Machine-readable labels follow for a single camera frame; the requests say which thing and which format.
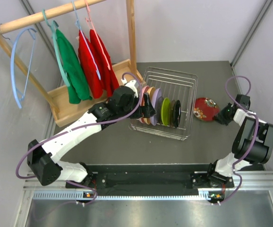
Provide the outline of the black plate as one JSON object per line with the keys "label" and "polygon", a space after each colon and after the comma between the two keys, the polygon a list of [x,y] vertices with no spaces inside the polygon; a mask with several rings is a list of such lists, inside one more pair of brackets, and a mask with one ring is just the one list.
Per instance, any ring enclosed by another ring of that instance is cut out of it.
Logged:
{"label": "black plate", "polygon": [[181,102],[179,100],[175,101],[173,108],[173,126],[177,128],[179,126],[181,119]]}

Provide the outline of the pink plastic plate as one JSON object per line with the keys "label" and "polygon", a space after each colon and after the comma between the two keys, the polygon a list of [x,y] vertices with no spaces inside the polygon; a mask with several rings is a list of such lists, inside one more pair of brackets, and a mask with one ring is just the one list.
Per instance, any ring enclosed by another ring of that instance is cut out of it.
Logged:
{"label": "pink plastic plate", "polygon": [[[144,93],[147,91],[149,89],[149,86],[145,86],[145,87],[143,87],[142,88],[142,95],[144,95]],[[144,105],[144,98],[143,98],[143,96],[142,96],[142,101],[141,101],[141,106],[143,106]],[[141,117],[141,118],[139,118],[138,119],[141,123],[145,123],[144,122],[144,119]]]}

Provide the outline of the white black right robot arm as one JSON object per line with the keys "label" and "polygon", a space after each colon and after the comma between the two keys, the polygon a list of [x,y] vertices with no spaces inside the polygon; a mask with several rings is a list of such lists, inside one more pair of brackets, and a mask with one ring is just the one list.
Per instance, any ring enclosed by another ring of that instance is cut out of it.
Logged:
{"label": "white black right robot arm", "polygon": [[273,124],[256,121],[255,113],[249,110],[250,97],[237,95],[234,104],[227,104],[213,119],[228,125],[234,121],[240,127],[233,142],[231,153],[211,163],[206,182],[211,187],[226,184],[233,175],[244,167],[265,164],[273,150]]}

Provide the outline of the purple plastic plate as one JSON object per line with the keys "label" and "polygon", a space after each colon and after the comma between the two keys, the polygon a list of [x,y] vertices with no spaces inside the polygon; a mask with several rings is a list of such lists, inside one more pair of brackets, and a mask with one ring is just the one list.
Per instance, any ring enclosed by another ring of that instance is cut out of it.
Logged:
{"label": "purple plastic plate", "polygon": [[162,97],[162,90],[160,88],[157,88],[153,94],[153,97],[151,98],[152,106],[154,107],[155,112],[156,112],[155,115],[150,118],[151,125],[153,125],[153,126],[155,126],[158,122],[157,108],[158,108],[158,100],[160,97]]}

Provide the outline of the red floral plate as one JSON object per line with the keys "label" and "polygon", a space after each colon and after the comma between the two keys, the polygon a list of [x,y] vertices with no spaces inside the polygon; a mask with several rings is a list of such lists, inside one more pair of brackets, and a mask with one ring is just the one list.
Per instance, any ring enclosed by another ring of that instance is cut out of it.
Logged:
{"label": "red floral plate", "polygon": [[219,106],[212,99],[201,97],[195,100],[193,113],[197,119],[212,122],[219,112]]}

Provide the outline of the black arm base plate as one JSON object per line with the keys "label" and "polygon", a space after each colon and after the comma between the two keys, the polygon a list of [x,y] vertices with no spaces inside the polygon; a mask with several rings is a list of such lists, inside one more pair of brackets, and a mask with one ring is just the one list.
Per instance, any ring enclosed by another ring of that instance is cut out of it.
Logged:
{"label": "black arm base plate", "polygon": [[218,174],[208,175],[206,172],[190,171],[150,171],[150,172],[98,172],[89,174],[80,183],[83,186],[93,186],[95,189],[128,188],[129,186],[177,186],[179,189],[201,187],[230,188],[231,179]]}

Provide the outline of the dark plate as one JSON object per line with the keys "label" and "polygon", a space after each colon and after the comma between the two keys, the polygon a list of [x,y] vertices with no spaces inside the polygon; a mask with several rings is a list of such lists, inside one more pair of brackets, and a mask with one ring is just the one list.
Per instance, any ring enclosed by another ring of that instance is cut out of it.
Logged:
{"label": "dark plate", "polygon": [[175,106],[175,100],[171,101],[170,108],[169,108],[169,126],[173,127],[173,113],[174,113],[174,106]]}

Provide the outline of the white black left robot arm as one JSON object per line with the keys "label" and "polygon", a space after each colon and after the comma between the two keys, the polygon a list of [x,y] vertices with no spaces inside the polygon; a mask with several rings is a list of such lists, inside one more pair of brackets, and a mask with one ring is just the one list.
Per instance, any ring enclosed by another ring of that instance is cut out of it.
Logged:
{"label": "white black left robot arm", "polygon": [[136,95],[132,88],[120,86],[107,101],[94,104],[76,122],[48,142],[30,142],[29,148],[34,150],[27,156],[27,164],[42,186],[61,180],[76,182],[86,188],[93,180],[91,170],[82,162],[74,164],[61,158],[80,142],[118,120],[150,118],[155,114],[147,92]]}

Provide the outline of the yellow plastic plate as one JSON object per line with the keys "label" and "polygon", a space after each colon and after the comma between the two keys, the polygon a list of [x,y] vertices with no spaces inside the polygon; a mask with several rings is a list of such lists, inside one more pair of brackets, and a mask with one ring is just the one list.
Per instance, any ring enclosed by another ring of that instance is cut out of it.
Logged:
{"label": "yellow plastic plate", "polygon": [[[149,88],[147,89],[147,93],[149,94],[149,98],[150,98],[150,99],[153,97],[153,94],[154,94],[155,90],[156,90],[155,87],[149,87]],[[149,118],[144,118],[144,122],[145,122],[146,124],[148,124],[148,125],[151,124]]]}

